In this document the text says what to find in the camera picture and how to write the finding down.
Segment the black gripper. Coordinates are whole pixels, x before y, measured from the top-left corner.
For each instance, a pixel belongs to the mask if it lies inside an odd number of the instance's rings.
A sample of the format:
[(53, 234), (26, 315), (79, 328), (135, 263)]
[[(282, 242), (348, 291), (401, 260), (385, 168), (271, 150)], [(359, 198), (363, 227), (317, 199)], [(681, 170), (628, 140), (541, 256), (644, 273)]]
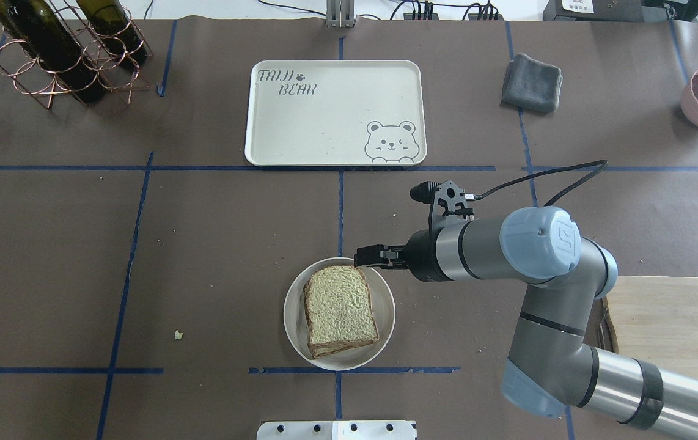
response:
[(419, 281), (443, 281), (443, 273), (436, 259), (435, 245), (427, 229), (414, 233), (404, 247), (374, 244), (357, 248), (354, 266), (407, 268)]

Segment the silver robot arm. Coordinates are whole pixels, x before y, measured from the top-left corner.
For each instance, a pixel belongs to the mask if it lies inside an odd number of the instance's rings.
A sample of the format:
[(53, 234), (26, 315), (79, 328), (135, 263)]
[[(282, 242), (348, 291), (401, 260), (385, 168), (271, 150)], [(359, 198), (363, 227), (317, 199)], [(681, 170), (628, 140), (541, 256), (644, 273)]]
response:
[(542, 417), (574, 406), (639, 431), (698, 439), (698, 380), (584, 343), (594, 301), (615, 286), (614, 256), (554, 206), (470, 220), (439, 209), (403, 246), (358, 248), (356, 266), (408, 270), (420, 281), (516, 279), (527, 284), (502, 393)]

